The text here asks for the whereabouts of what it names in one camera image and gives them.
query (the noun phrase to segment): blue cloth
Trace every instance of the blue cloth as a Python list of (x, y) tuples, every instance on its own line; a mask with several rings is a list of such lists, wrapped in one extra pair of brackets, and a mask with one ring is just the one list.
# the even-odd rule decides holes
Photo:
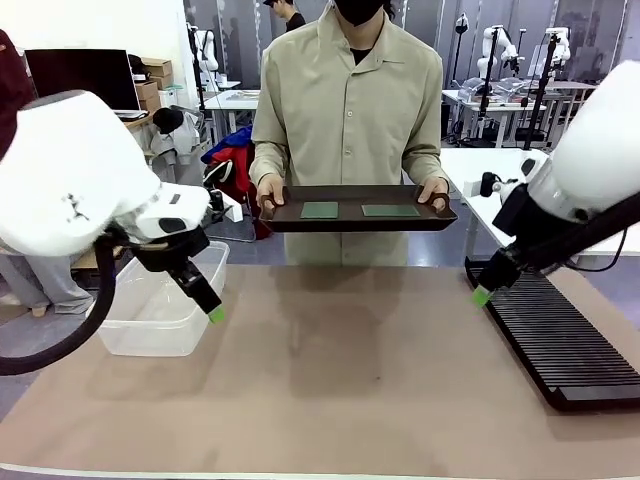
[(214, 146), (211, 150), (200, 157), (200, 161), (206, 165), (209, 165), (211, 158), (221, 150), (225, 148), (243, 148), (247, 147), (251, 143), (251, 133), (253, 132), (253, 126), (241, 128), (236, 133), (232, 133), (228, 137), (224, 138), (218, 145)]

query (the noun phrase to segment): white wall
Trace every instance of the white wall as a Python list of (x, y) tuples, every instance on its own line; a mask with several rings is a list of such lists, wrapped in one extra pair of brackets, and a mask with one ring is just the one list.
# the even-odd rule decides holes
[(171, 60), (180, 103), (197, 101), (182, 0), (1, 0), (19, 48), (115, 48)]

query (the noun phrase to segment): gray floor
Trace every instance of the gray floor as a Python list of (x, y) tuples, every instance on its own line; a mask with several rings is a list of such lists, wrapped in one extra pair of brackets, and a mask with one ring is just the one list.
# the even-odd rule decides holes
[[(459, 267), (464, 260), (464, 240), (470, 218), (467, 207), (453, 201), (452, 208), (460, 217), (444, 232), (412, 233), (410, 235), (409, 263), (420, 267)], [(477, 255), (490, 255), (497, 245), (490, 235), (481, 228), (476, 243)], [(248, 224), (237, 227), (222, 224), (210, 228), (210, 233), (223, 236), (248, 237)], [(284, 245), (280, 235), (255, 243), (228, 242), (231, 246), (230, 264), (242, 265), (284, 265)], [(609, 259), (600, 259), (606, 264)], [(622, 258), (618, 265), (605, 273), (587, 274), (587, 278), (627, 318), (640, 328), (640, 258)], [(47, 315), (42, 319), (34, 319), (27, 314), (7, 325), (0, 327), (0, 352), (3, 355), (23, 355), (40, 350), (63, 338), (74, 328), (81, 317), (64, 318)], [(0, 377), (0, 420), (9, 412), (14, 403), (35, 380), (37, 374), (22, 377)], [(0, 480), (29, 480), (35, 475), (15, 472), (2, 472)]]

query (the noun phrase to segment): white table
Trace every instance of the white table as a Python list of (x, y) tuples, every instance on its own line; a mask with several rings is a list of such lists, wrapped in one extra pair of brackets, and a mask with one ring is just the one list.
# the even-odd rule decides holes
[[(442, 96), (447, 103), (452, 103), (458, 107), (458, 110), (463, 109), (464, 118), (464, 132), (470, 132), (472, 130), (471, 122), (474, 114), (480, 112), (480, 102), (465, 102), (458, 98), (458, 90), (443, 90)], [(511, 115), (517, 115), (518, 118), (523, 112), (533, 111), (534, 102), (529, 102), (526, 107), (522, 107), (519, 102), (515, 103), (498, 103), (491, 102), (487, 106), (487, 116), (498, 120), (500, 126), (498, 127), (498, 138), (496, 139), (496, 148), (502, 148), (504, 143), (504, 134), (507, 128), (507, 123)], [(542, 105), (540, 111), (546, 110), (547, 107)], [(515, 142), (515, 127), (511, 132), (511, 141)]]
[[(520, 163), (526, 154), (527, 152), (515, 148), (497, 151), (493, 148), (445, 148), (442, 150), (442, 168), (473, 213), (467, 231), (465, 247), (467, 256), (473, 255), (479, 222), (502, 247), (511, 244), (515, 239), (493, 225), (493, 220), (501, 208), (499, 195), (494, 194), (489, 198), (480, 196), (467, 198), (464, 195), (465, 182), (480, 180), (484, 172), (493, 172), (504, 181), (510, 178), (522, 180), (524, 175), (520, 171)], [(622, 234), (614, 235), (588, 248), (581, 255), (613, 256), (620, 246), (621, 236)], [(629, 228), (621, 255), (640, 256), (640, 224)]]
[[(231, 133), (237, 131), (236, 112), (251, 111), (258, 109), (258, 95), (260, 90), (227, 90), (220, 92), (215, 97), (204, 102), (204, 108), (213, 111), (228, 112), (229, 127)], [(216, 137), (219, 137), (218, 129), (215, 129)]]
[(565, 82), (565, 81), (557, 81), (551, 82), (547, 85), (547, 90), (555, 90), (557, 92), (566, 93), (571, 97), (569, 101), (569, 108), (567, 110), (567, 118), (564, 121), (564, 128), (562, 129), (562, 134), (564, 135), (569, 127), (569, 123), (571, 122), (571, 117), (573, 114), (573, 108), (577, 105), (578, 109), (576, 113), (582, 108), (584, 102), (586, 102), (587, 92), (591, 90), (595, 90), (597, 88), (596, 85), (589, 85), (588, 83), (581, 82)]
[(242, 82), (239, 82), (237, 80), (227, 80), (227, 83), (222, 84), (220, 82), (216, 82), (216, 85), (218, 85), (218, 88), (221, 90), (232, 90), (238, 86), (240, 86)]

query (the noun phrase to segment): beige jacket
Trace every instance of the beige jacket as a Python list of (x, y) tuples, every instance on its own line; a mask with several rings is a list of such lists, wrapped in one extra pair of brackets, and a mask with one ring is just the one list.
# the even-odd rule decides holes
[[(355, 65), (331, 2), (318, 22), (276, 39), (264, 53), (253, 129), (251, 179), (287, 185), (416, 184), (440, 168), (442, 61), (385, 19)], [(291, 264), (405, 265), (398, 233), (288, 234)]]

